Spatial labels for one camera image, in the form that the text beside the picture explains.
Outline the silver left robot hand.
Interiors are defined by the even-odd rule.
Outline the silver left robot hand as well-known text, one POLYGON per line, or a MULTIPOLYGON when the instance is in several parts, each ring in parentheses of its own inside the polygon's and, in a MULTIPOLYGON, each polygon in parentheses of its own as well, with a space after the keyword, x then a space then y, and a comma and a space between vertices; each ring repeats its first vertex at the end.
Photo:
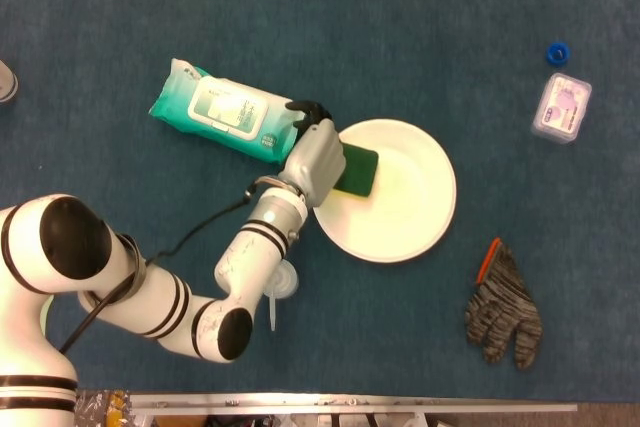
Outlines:
POLYGON ((343 145, 331 114, 320 103, 293 100, 285 107, 304 116, 294 122, 298 137, 278 178, 299 190, 309 209, 316 208, 346 168, 343 145))

